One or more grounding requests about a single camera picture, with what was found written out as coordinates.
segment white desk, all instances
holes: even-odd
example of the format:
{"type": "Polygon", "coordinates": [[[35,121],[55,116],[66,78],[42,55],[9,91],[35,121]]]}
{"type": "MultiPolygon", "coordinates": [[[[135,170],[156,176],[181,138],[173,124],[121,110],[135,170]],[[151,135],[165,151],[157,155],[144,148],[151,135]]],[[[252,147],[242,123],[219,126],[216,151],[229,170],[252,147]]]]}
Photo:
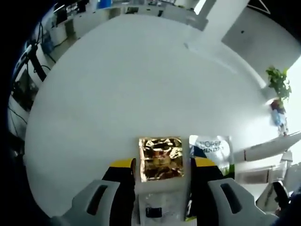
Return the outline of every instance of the white desk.
{"type": "MultiPolygon", "coordinates": [[[[277,136],[248,65],[203,38],[194,41],[201,54],[189,51],[185,32],[186,25],[168,19],[119,16],[78,40],[54,65],[25,139],[30,187],[48,215],[65,212],[110,162],[139,159],[140,136],[181,136],[185,157],[191,134],[231,135],[235,150],[277,136]]],[[[186,173],[147,188],[188,181],[186,173]]],[[[137,192],[142,189],[137,183],[137,192]]]]}

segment crinkled gold foil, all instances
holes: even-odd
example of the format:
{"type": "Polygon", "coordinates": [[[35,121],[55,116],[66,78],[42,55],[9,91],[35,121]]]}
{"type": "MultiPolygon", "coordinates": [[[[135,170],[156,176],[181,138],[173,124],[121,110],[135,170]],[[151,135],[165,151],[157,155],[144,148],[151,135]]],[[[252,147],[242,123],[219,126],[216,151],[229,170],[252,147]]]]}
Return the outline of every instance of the crinkled gold foil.
{"type": "Polygon", "coordinates": [[[143,137],[139,148],[142,182],[184,175],[180,137],[143,137]]]}

